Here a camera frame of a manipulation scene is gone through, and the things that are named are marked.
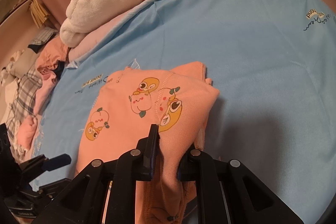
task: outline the metal pin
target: metal pin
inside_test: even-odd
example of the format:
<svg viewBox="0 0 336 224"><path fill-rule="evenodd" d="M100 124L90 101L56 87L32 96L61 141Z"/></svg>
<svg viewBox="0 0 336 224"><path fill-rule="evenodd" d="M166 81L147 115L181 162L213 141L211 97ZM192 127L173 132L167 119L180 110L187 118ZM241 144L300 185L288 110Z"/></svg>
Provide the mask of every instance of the metal pin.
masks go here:
<svg viewBox="0 0 336 224"><path fill-rule="evenodd" d="M101 165L101 160L94 160L94 161L91 163L91 165L92 165L93 167L98 167L98 166Z"/></svg>
<svg viewBox="0 0 336 224"><path fill-rule="evenodd" d="M138 155L140 155L140 153L141 153L141 151L139 149L133 149L131 151L132 156L138 156Z"/></svg>
<svg viewBox="0 0 336 224"><path fill-rule="evenodd" d="M193 149L190 151L190 154L193 156L199 156L201 154L200 150L198 149Z"/></svg>
<svg viewBox="0 0 336 224"><path fill-rule="evenodd" d="M231 166L233 166L233 167L239 167L239 166L240 166L240 162L239 162L239 160L231 160L231 161L230 161L230 164L231 164Z"/></svg>

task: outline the checkered cloth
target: checkered cloth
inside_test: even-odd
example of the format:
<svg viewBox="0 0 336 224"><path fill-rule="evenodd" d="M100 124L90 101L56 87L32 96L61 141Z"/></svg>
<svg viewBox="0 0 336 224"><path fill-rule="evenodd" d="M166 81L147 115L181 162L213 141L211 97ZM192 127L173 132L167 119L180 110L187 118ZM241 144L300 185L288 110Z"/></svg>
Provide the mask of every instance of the checkered cloth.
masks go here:
<svg viewBox="0 0 336 224"><path fill-rule="evenodd" d="M18 85L17 98L13 101L6 126L11 143L15 133L28 115L33 115L36 91L42 86L42 80L33 65Z"/></svg>
<svg viewBox="0 0 336 224"><path fill-rule="evenodd" d="M38 53L43 45L49 42L57 33L57 30L44 27L39 34L29 42L28 48L31 48L34 52Z"/></svg>

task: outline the blue fabric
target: blue fabric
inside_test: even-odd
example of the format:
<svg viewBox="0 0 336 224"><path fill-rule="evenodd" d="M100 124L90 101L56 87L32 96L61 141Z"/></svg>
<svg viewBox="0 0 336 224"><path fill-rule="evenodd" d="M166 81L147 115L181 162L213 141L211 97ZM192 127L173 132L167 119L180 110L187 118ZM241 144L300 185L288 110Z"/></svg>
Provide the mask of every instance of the blue fabric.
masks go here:
<svg viewBox="0 0 336 224"><path fill-rule="evenodd" d="M73 163L34 187L73 175L105 77L135 59L141 69L201 61L220 90L205 151L242 161L313 224L336 192L335 38L336 17L320 0L147 0L65 69L34 145L35 155L68 153Z"/></svg>

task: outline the bed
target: bed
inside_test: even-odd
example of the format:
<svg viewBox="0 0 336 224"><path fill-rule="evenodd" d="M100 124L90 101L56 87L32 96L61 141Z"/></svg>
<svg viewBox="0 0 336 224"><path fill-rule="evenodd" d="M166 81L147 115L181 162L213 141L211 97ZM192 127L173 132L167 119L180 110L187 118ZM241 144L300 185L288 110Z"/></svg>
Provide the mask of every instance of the bed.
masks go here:
<svg viewBox="0 0 336 224"><path fill-rule="evenodd" d="M29 157L67 153L73 163L31 185L73 177L105 77L201 61L220 90L205 151L241 160L305 224L325 221L336 193L335 37L335 13L321 0L146 0L64 70Z"/></svg>

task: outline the cartoon duck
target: cartoon duck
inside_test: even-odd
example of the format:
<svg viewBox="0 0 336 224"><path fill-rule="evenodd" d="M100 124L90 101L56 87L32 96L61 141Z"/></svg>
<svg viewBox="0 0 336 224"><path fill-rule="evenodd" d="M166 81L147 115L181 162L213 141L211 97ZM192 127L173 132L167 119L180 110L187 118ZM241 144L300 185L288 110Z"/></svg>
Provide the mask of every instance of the cartoon duck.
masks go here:
<svg viewBox="0 0 336 224"><path fill-rule="evenodd" d="M110 128L109 126L109 114L103 108L99 108L96 112L93 112L90 118L90 122L85 129L85 136L90 141L94 141L98 138L99 133L103 128Z"/></svg>
<svg viewBox="0 0 336 224"><path fill-rule="evenodd" d="M141 118L146 115L146 111L152 107L152 98L150 93L156 90L159 86L157 78L149 77L139 84L136 91L128 99L131 102L131 109L134 113L139 114Z"/></svg>
<svg viewBox="0 0 336 224"><path fill-rule="evenodd" d="M161 119L159 133L170 129L174 124L177 123L181 116L182 101L177 99L175 94L175 92L179 90L179 86L174 89L164 88L162 90L159 110L160 112L165 113L165 115Z"/></svg>

